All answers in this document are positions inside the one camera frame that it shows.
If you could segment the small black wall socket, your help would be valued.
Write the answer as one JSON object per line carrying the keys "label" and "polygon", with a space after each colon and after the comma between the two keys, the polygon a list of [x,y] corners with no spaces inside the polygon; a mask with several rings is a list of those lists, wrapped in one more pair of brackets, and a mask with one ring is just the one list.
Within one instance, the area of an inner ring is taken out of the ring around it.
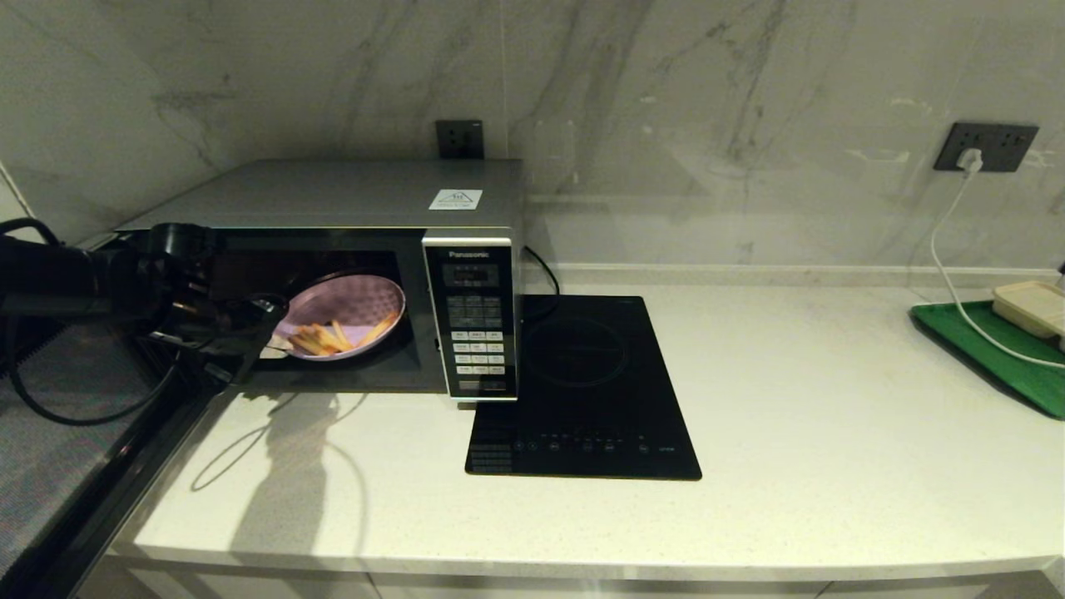
{"label": "small black wall socket", "polygon": [[484,122],[480,119],[438,119],[435,122],[438,158],[441,160],[484,160]]}

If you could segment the purple plate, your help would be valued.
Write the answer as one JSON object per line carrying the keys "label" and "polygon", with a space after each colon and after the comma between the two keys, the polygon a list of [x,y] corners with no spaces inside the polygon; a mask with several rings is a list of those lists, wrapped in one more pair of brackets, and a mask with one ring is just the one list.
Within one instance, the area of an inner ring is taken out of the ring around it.
{"label": "purple plate", "polygon": [[365,349],[345,350],[334,355],[309,356],[293,349],[286,358],[297,358],[310,363],[335,363],[335,361],[368,354],[384,342],[404,317],[408,307],[399,284],[379,275],[342,275],[324,284],[311,285],[299,295],[290,300],[288,314],[278,323],[273,334],[289,338],[299,334],[300,327],[322,324],[332,330],[330,321],[338,321],[345,329],[353,345],[381,321],[389,312],[399,312],[395,326],[375,344]]}

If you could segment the wide black wall socket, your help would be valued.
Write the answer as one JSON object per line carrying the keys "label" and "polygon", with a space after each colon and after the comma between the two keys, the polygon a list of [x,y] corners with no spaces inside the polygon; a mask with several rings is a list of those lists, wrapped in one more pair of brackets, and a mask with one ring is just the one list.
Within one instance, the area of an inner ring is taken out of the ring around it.
{"label": "wide black wall socket", "polygon": [[1015,173],[1023,163],[1028,148],[1039,133],[1039,126],[1031,124],[1000,124],[1000,122],[955,122],[944,140],[943,148],[934,161],[933,171],[961,171],[956,160],[969,147],[983,152],[981,173]]}

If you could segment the black induction cooktop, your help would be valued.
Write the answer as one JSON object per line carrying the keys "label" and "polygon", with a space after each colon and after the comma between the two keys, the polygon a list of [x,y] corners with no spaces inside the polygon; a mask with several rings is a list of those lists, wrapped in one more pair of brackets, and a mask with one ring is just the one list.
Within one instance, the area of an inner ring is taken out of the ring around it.
{"label": "black induction cooktop", "polygon": [[518,399],[477,406],[471,475],[702,477],[646,303],[528,295]]}

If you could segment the silver Panasonic microwave oven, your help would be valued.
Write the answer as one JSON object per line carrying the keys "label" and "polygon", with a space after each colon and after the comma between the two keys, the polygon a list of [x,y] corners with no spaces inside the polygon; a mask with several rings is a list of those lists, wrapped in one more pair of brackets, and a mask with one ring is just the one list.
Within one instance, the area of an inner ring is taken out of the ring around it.
{"label": "silver Panasonic microwave oven", "polygon": [[[428,208],[479,189],[476,210]],[[408,307],[368,354],[310,363],[258,359],[235,387],[285,392],[438,392],[514,401],[520,349],[523,164],[502,161],[258,161],[126,221],[211,228],[214,300],[283,295],[342,275],[399,284]]]}

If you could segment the green tray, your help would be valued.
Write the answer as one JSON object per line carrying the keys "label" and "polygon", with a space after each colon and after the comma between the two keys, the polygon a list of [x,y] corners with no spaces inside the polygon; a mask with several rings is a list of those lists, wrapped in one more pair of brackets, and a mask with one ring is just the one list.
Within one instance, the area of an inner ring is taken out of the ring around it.
{"label": "green tray", "polygon": [[995,389],[1049,418],[1065,422],[1065,353],[1058,349],[1056,342],[1031,336],[995,314],[989,300],[963,302],[962,306],[974,324],[1001,345],[1064,368],[1027,363],[996,349],[974,331],[955,304],[917,304],[910,307],[910,322]]}

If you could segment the beige cabinet door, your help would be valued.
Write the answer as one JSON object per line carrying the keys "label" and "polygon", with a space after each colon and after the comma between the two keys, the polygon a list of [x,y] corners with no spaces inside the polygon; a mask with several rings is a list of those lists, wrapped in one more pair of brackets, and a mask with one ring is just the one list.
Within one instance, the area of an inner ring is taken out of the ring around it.
{"label": "beige cabinet door", "polygon": [[972,577],[833,582],[815,599],[1065,599],[1036,570]]}
{"label": "beige cabinet door", "polygon": [[599,577],[368,574],[374,599],[819,599],[829,582],[682,582]]}
{"label": "beige cabinet door", "polygon": [[81,599],[384,599],[368,577],[330,580],[289,573],[208,573],[133,567],[106,557],[79,590]]}

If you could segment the beige lidded container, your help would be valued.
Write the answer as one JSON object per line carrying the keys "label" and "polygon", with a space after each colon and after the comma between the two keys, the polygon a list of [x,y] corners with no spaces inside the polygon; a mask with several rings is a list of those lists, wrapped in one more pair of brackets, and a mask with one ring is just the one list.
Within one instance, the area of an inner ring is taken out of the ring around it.
{"label": "beige lidded container", "polygon": [[1065,290],[1041,281],[993,289],[993,312],[1039,339],[1065,337]]}

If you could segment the black glass microwave door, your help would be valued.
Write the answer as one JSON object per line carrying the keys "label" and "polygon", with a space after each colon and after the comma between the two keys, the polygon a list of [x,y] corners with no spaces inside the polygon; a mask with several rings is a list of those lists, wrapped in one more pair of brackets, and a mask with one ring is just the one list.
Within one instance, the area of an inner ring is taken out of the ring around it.
{"label": "black glass microwave door", "polygon": [[75,599],[224,384],[126,325],[0,314],[0,599]]}

